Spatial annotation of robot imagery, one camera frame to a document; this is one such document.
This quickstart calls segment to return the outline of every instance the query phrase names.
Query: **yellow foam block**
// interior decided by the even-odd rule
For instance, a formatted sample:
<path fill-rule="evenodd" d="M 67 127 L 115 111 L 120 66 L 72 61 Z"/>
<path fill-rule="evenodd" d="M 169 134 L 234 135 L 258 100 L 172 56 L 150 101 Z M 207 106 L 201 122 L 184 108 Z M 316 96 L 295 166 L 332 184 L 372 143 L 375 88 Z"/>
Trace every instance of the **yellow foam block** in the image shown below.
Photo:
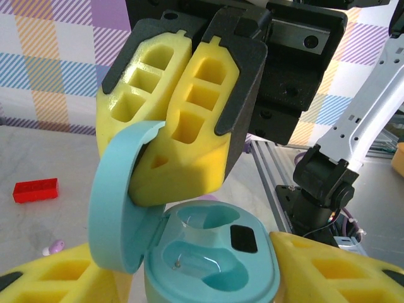
<path fill-rule="evenodd" d="M 172 95 L 166 125 L 132 175 L 129 195 L 140 206 L 191 199 L 223 184 L 230 136 L 215 126 L 239 77 L 220 39 L 200 43 Z"/>
<path fill-rule="evenodd" d="M 88 244 L 13 268 L 22 276 L 0 292 L 1 303 L 127 302 L 132 275 L 103 270 Z"/>
<path fill-rule="evenodd" d="M 192 41 L 184 31 L 163 33 L 140 43 L 112 91 L 97 92 L 97 144 L 102 156 L 109 141 L 127 126 L 164 121 L 172 92 L 189 59 Z"/>
<path fill-rule="evenodd" d="M 281 272 L 275 302 L 399 303 L 404 288 L 382 270 L 392 264 L 283 232 L 270 233 Z"/>

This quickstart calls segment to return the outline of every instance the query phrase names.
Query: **red block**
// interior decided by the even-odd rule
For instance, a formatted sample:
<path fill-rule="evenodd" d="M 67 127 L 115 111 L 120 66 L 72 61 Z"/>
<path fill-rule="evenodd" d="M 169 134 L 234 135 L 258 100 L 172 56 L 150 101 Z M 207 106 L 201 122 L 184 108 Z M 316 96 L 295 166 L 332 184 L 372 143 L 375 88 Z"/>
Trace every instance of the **red block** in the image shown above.
<path fill-rule="evenodd" d="M 54 199 L 58 196 L 57 178 L 19 182 L 15 184 L 13 192 L 16 203 Z"/>

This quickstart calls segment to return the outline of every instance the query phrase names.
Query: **checkered wall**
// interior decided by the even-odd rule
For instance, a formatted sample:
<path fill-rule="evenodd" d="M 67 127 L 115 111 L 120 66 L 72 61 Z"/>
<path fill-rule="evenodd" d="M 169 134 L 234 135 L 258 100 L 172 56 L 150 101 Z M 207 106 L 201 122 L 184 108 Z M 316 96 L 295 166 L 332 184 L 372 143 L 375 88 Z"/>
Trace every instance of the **checkered wall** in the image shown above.
<path fill-rule="evenodd" d="M 371 73 L 385 41 L 397 0 L 388 6 L 354 8 L 310 109 L 302 114 L 291 144 L 313 145 L 341 116 Z"/>
<path fill-rule="evenodd" d="M 397 0 L 351 9 L 344 38 L 291 143 L 336 122 L 388 38 Z M 0 122 L 95 133 L 95 93 L 129 35 L 124 0 L 0 0 Z"/>
<path fill-rule="evenodd" d="M 95 93 L 130 33 L 124 0 L 0 0 L 5 125 L 95 134 Z"/>

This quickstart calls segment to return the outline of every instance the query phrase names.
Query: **open lid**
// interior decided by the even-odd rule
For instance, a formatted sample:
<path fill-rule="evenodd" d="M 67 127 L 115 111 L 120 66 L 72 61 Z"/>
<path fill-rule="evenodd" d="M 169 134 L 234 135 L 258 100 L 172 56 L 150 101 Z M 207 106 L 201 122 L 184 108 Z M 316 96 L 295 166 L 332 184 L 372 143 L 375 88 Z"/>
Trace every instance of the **open lid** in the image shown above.
<path fill-rule="evenodd" d="M 143 121 L 128 126 L 113 137 L 101 158 L 88 211 L 88 243 L 101 268 L 135 273 L 158 227 L 165 205 L 136 206 L 128 187 L 141 147 L 164 124 Z"/>

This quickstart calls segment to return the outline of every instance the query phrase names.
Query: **screw hole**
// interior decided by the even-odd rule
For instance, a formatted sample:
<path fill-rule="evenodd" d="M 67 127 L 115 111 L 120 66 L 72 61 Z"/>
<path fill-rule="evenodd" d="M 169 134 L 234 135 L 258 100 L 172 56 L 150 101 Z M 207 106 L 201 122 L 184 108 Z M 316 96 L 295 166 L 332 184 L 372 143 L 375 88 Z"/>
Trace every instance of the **screw hole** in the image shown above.
<path fill-rule="evenodd" d="M 164 15 L 164 18 L 167 20 L 174 20 L 178 18 L 178 15 L 175 13 L 167 13 Z"/>
<path fill-rule="evenodd" d="M 315 49 L 318 45 L 318 38 L 316 36 L 307 36 L 303 41 L 304 46 L 308 49 Z"/>
<path fill-rule="evenodd" d="M 268 110 L 262 110 L 259 115 L 261 116 L 261 118 L 268 120 L 272 118 L 272 113 Z"/>
<path fill-rule="evenodd" d="M 259 136 L 261 138 L 264 138 L 266 133 L 262 129 L 256 129 L 255 130 L 255 135 L 257 135 L 257 136 Z"/>

